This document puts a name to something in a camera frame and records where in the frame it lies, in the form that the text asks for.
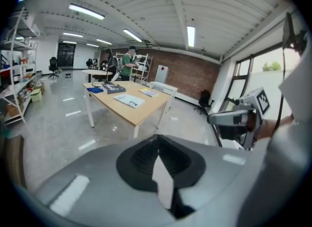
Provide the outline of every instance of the brick wall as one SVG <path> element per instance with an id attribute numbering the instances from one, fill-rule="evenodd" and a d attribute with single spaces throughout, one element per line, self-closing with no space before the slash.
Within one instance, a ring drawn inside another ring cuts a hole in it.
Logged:
<path id="1" fill-rule="evenodd" d="M 112 50 L 126 53 L 127 49 Z M 169 68 L 167 84 L 178 88 L 178 92 L 194 99 L 199 99 L 200 92 L 204 89 L 213 91 L 215 81 L 219 74 L 220 66 L 192 56 L 170 53 L 153 49 L 140 49 L 139 54 L 153 57 L 153 63 L 148 81 L 154 81 L 158 65 Z"/>

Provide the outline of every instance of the book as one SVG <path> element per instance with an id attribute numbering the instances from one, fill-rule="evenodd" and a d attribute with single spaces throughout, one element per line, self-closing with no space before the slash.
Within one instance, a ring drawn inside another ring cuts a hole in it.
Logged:
<path id="1" fill-rule="evenodd" d="M 115 100 L 118 100 L 121 103 L 124 103 L 132 108 L 138 108 L 145 100 L 131 96 L 129 94 L 121 94 L 114 97 Z"/>
<path id="2" fill-rule="evenodd" d="M 126 89 L 118 84 L 103 83 L 103 92 L 106 94 L 115 94 L 120 92 L 126 92 Z"/>
<path id="3" fill-rule="evenodd" d="M 158 96 L 158 93 L 152 92 L 152 91 L 150 91 L 150 90 L 147 89 L 147 88 L 140 89 L 139 91 L 140 91 L 141 93 L 144 93 L 144 94 L 147 95 L 147 96 L 152 97 L 152 98 Z"/>

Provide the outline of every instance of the wooden table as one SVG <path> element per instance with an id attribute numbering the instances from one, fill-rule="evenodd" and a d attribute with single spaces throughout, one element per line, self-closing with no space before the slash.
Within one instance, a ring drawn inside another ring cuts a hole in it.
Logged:
<path id="1" fill-rule="evenodd" d="M 112 75 L 112 72 L 106 72 L 106 71 L 102 71 L 102 70 L 95 70 L 95 69 L 85 69 L 82 70 L 83 73 L 87 73 L 89 74 L 89 79 L 88 82 L 91 82 L 91 75 L 102 75 L 102 76 L 106 76 L 106 75 Z"/>
<path id="2" fill-rule="evenodd" d="M 144 99 L 145 100 L 144 103 L 141 104 L 138 108 L 132 108 L 113 98 L 122 93 L 109 94 L 109 95 L 103 92 L 92 93 L 87 90 L 87 88 L 93 87 L 92 84 L 84 83 L 82 84 L 82 86 L 84 87 L 84 92 L 86 95 L 85 96 L 86 106 L 87 106 L 87 112 L 88 112 L 91 127 L 94 127 L 94 122 L 93 122 L 92 112 L 90 108 L 89 94 L 92 97 L 94 97 L 99 103 L 105 106 L 108 110 L 115 113 L 116 115 L 121 117 L 124 121 L 132 125 L 134 127 L 134 138 L 137 137 L 139 126 L 144 122 L 145 119 L 147 119 L 153 112 L 155 112 L 158 109 L 161 109 L 162 112 L 161 112 L 156 128 L 160 127 L 163 115 L 167 108 L 168 101 L 170 100 L 170 95 L 157 92 L 156 90 L 153 90 L 150 88 L 150 90 L 153 90 L 154 92 L 157 92 L 159 94 L 158 96 L 151 98 L 139 92 L 139 89 L 146 88 L 146 86 L 143 86 L 143 85 L 131 82 L 131 81 L 118 81 L 114 83 L 119 84 L 120 86 L 126 88 L 127 94 L 135 96 L 137 98 Z"/>
<path id="3" fill-rule="evenodd" d="M 171 99 L 168 103 L 168 107 L 166 108 L 166 112 L 168 112 L 169 107 L 171 107 L 171 103 L 174 100 L 175 96 L 176 96 L 176 92 L 177 92 L 177 88 L 162 82 L 158 82 L 158 81 L 152 81 L 152 88 L 167 94 L 171 95 Z"/>

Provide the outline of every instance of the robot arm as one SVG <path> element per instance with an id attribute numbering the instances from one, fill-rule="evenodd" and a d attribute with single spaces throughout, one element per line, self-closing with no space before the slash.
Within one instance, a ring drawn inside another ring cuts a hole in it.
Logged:
<path id="1" fill-rule="evenodd" d="M 214 124 L 223 139 L 235 140 L 244 149 L 253 146 L 254 134 L 263 122 L 263 116 L 270 108 L 268 98 L 263 87 L 255 89 L 246 96 L 235 100 L 233 111 L 218 112 L 208 115 L 207 122 Z M 254 129 L 248 129 L 248 116 L 255 112 L 256 120 Z"/>

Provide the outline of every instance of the magazine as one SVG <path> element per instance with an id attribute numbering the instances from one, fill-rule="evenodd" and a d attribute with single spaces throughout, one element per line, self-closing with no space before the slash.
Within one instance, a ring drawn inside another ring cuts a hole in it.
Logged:
<path id="1" fill-rule="evenodd" d="M 138 108 L 145 100 L 131 96 L 129 94 L 121 94 L 114 97 L 115 100 L 118 100 L 121 103 L 124 103 L 132 108 Z"/>
<path id="2" fill-rule="evenodd" d="M 139 91 L 140 91 L 141 93 L 144 93 L 144 94 L 147 95 L 147 96 L 152 97 L 152 98 L 158 96 L 158 93 L 152 92 L 152 91 L 150 91 L 150 90 L 147 89 L 147 88 L 140 89 Z"/>

